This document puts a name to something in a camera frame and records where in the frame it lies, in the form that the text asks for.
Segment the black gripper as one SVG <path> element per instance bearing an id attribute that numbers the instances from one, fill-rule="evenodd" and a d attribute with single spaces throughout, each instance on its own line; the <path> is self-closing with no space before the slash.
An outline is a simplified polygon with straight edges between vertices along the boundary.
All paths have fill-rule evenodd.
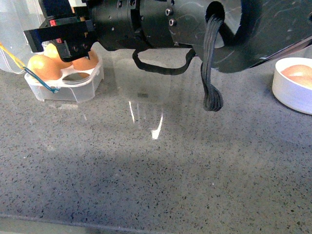
<path id="1" fill-rule="evenodd" d="M 32 52 L 43 52 L 42 43 L 52 41 L 62 61 L 86 57 L 95 42 L 87 7 L 72 7 L 68 0 L 40 0 L 39 5 L 44 24 L 24 31 Z"/>

